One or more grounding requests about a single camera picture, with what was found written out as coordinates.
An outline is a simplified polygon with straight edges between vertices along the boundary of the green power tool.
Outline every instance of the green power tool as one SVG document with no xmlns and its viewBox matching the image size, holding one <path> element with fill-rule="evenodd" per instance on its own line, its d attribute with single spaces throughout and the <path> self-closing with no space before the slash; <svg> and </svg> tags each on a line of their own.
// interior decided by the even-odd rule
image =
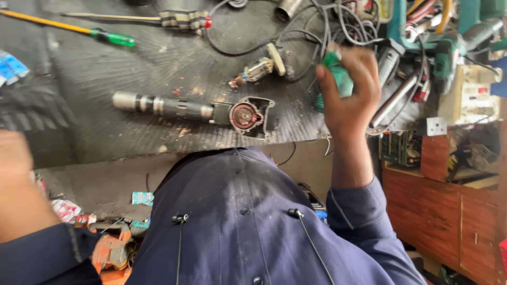
<svg viewBox="0 0 507 285">
<path fill-rule="evenodd" d="M 472 26 L 463 35 L 453 31 L 439 39 L 433 65 L 433 85 L 437 94 L 448 93 L 451 89 L 459 56 L 475 49 L 502 26 L 502 20 L 491 18 Z"/>
<path fill-rule="evenodd" d="M 338 92 L 340 93 L 340 98 L 343 98 L 352 96 L 354 82 L 348 71 L 342 66 L 341 60 L 342 55 L 339 51 L 327 52 L 320 64 L 329 69 L 331 74 L 333 74 Z M 324 113 L 324 100 L 321 93 L 317 95 L 317 99 L 313 103 L 313 109 L 320 113 Z"/>
</svg>

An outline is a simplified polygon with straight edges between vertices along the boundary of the yellow screwdriver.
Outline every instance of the yellow screwdriver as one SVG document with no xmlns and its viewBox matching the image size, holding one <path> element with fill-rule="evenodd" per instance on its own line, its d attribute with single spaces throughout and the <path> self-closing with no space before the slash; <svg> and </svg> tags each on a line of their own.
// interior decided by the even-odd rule
<svg viewBox="0 0 507 285">
<path fill-rule="evenodd" d="M 17 18 L 17 19 L 22 19 L 22 20 L 26 20 L 26 21 L 30 21 L 30 22 L 39 23 L 42 25 L 53 26 L 53 27 L 57 27 L 57 28 L 62 28 L 62 29 L 66 29 L 66 30 L 72 30 L 72 31 L 88 34 L 92 38 L 99 40 L 99 41 L 103 41 L 103 42 L 109 42 L 112 44 L 117 44 L 117 45 L 122 45 L 122 46 L 127 46 L 127 47 L 135 46 L 135 40 L 133 37 L 128 36 L 128 35 L 124 35 L 124 34 L 120 34 L 120 33 L 107 32 L 101 28 L 86 29 L 86 28 L 81 28 L 78 26 L 73 26 L 73 25 L 69 25 L 69 24 L 46 20 L 46 19 L 33 17 L 30 15 L 22 14 L 22 13 L 12 12 L 9 10 L 4 10 L 4 9 L 0 9 L 0 14 L 4 14 L 6 16 Z"/>
</svg>

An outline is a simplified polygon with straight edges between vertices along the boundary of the navy blue shirt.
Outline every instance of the navy blue shirt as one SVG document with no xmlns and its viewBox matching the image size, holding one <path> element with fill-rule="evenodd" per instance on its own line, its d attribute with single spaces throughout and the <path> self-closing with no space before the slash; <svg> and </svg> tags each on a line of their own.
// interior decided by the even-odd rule
<svg viewBox="0 0 507 285">
<path fill-rule="evenodd" d="M 127 284 L 425 284 L 396 238 L 379 181 L 330 189 L 329 226 L 258 148 L 194 153 L 155 192 Z M 182 226 L 173 215 L 189 215 Z M 100 284 L 86 256 L 97 235 L 65 224 L 0 245 L 0 283 Z M 27 260 L 37 265 L 25 274 Z"/>
</svg>

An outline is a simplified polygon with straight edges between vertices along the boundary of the shirt sleeve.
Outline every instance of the shirt sleeve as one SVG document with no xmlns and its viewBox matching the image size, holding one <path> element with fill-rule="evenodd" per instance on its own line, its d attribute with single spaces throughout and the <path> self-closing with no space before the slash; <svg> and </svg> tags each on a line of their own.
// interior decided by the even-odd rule
<svg viewBox="0 0 507 285">
<path fill-rule="evenodd" d="M 377 261 L 394 284 L 426 284 L 392 229 L 376 177 L 365 187 L 330 189 L 326 206 L 330 228 Z"/>
<path fill-rule="evenodd" d="M 89 261 L 99 238 L 62 223 L 2 243 L 0 284 L 102 284 Z"/>
</svg>

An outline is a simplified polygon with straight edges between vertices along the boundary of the shirt button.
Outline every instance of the shirt button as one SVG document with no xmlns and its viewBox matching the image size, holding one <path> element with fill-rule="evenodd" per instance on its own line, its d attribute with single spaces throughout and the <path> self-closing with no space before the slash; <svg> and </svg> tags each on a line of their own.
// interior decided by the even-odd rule
<svg viewBox="0 0 507 285">
<path fill-rule="evenodd" d="M 264 280 L 262 280 L 262 277 L 255 277 L 253 279 L 253 285 L 262 285 L 264 283 Z"/>
</svg>

